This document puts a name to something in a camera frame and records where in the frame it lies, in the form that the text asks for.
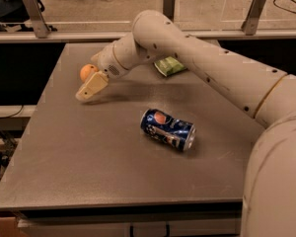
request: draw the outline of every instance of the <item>pepsi can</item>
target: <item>pepsi can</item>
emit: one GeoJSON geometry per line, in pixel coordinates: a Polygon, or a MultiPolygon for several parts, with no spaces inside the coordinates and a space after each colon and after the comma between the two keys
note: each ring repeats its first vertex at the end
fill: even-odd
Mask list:
{"type": "Polygon", "coordinates": [[[180,151],[191,147],[196,132],[192,123],[173,118],[157,109],[146,111],[140,127],[147,135],[170,144],[180,151]]]}

